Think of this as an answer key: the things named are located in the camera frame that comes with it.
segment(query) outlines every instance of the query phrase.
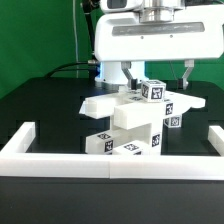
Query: cube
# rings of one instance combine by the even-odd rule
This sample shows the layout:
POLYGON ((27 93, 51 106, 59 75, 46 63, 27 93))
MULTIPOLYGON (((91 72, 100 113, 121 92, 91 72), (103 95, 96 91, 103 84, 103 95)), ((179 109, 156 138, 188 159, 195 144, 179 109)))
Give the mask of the cube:
POLYGON ((146 102, 162 102, 166 90, 166 83, 159 80, 143 81, 141 96, 146 102))
POLYGON ((149 151, 149 145, 135 140, 128 142, 126 144, 123 144, 119 147, 116 147, 113 149, 113 155, 143 155, 148 154, 149 151))
POLYGON ((180 128, 182 125, 182 115, 164 119, 164 124, 168 128, 180 128))
POLYGON ((86 153, 108 155, 114 147, 125 144, 131 139, 126 130, 109 130, 86 137, 86 153))

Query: stacked blocks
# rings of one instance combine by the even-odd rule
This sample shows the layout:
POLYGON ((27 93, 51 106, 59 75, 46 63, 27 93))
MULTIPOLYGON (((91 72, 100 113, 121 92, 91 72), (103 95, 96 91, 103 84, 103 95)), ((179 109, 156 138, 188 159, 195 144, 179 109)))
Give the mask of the stacked blocks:
POLYGON ((166 83, 159 80, 143 81, 141 96, 147 102, 162 102, 164 100, 166 83))
POLYGON ((204 105, 204 99, 166 91, 159 80, 143 81, 135 92, 90 97, 85 114, 110 117, 110 130, 87 137, 86 153, 160 155, 163 124, 181 127, 183 113, 204 105))

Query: black table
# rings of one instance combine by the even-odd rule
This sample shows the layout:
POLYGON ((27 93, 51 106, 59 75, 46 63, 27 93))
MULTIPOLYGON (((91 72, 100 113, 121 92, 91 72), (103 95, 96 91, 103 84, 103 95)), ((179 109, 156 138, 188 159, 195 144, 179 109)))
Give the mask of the black table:
MULTIPOLYGON (((224 128, 224 92, 191 82, 187 91, 206 107, 183 115, 181 129, 163 130, 162 154, 218 156, 207 141, 209 125, 224 128)), ((3 147, 24 121, 35 121, 29 153, 85 153, 85 137, 109 120, 79 115, 86 97, 111 93, 88 79, 31 79, 0 100, 3 147)), ((224 182, 0 177, 0 222, 10 223, 223 223, 224 182)))

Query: white robot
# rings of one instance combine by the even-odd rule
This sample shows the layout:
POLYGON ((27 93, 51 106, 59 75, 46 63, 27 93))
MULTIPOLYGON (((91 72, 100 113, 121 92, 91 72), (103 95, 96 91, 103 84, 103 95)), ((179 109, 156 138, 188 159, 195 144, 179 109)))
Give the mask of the white robot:
POLYGON ((209 5, 211 2, 100 1, 105 15, 96 28, 95 56, 103 63, 102 75, 96 81, 125 83, 122 70, 127 74, 131 68, 131 76, 126 77, 140 82, 145 79, 143 61, 184 60, 186 88, 194 59, 219 58, 223 53, 224 6, 209 5))
POLYGON ((110 154, 112 148, 131 142, 128 148, 142 148, 143 154, 160 154, 163 120, 169 124, 167 119, 181 119, 190 107, 205 105, 204 99, 169 91, 161 93, 160 103, 146 102, 142 88, 138 91, 136 86, 147 85, 145 61, 184 60, 185 89, 194 59, 219 58, 223 54, 224 5, 212 2, 101 0, 105 15, 96 27, 95 56, 102 63, 102 74, 96 82, 121 85, 128 79, 128 88, 126 92, 86 99, 87 116, 111 117, 107 133, 87 137, 87 153, 110 154))

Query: green screen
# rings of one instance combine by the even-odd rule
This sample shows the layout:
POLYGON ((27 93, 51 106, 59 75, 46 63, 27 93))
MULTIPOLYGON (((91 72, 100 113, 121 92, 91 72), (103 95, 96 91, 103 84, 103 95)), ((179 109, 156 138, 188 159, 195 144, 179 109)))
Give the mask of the green screen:
MULTIPOLYGON (((91 48, 80 0, 76 6, 74 35, 72 0, 2 0, 0 13, 0 97, 33 77, 42 77, 66 63, 87 61, 91 48)), ((94 25, 101 11, 92 13, 94 25)), ((172 62, 175 75, 181 77, 184 62, 172 62)), ((169 62, 146 64, 150 78, 174 79, 169 62)), ((196 61, 191 80, 214 82, 224 88, 224 57, 196 61)), ((87 77, 86 73, 66 73, 62 76, 87 77)))

